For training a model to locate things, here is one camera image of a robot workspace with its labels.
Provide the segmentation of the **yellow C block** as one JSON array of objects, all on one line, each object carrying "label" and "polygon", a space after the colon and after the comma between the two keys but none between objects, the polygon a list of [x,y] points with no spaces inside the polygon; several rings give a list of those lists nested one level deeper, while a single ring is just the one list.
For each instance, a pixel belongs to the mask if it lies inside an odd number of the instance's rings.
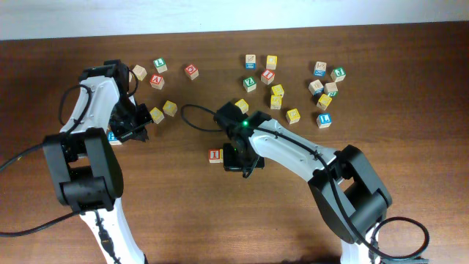
[{"label": "yellow C block", "polygon": [[220,163],[223,163],[224,162],[224,150],[220,149],[219,154],[220,154]]}]

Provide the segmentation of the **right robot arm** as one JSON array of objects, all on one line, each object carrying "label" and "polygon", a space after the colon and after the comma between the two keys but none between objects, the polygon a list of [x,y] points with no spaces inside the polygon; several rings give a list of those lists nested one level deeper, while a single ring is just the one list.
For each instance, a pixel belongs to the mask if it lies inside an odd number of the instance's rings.
[{"label": "right robot arm", "polygon": [[341,240],[342,263],[379,263],[367,242],[377,236],[391,195],[366,156],[352,145],[338,151],[288,131],[270,115],[241,112],[228,102],[214,116],[230,142],[224,145],[224,169],[251,176],[270,159],[305,180],[327,226]]}]

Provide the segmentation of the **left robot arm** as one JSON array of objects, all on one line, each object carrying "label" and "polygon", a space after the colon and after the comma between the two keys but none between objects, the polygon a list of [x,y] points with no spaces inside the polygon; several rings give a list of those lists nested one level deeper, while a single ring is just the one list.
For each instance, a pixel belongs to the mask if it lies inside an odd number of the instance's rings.
[{"label": "left robot arm", "polygon": [[45,137],[43,151],[57,199],[92,231],[107,263],[146,263],[124,211],[122,170],[108,140],[148,140],[153,119],[129,90],[131,71],[120,60],[85,69],[80,95],[58,134]]}]

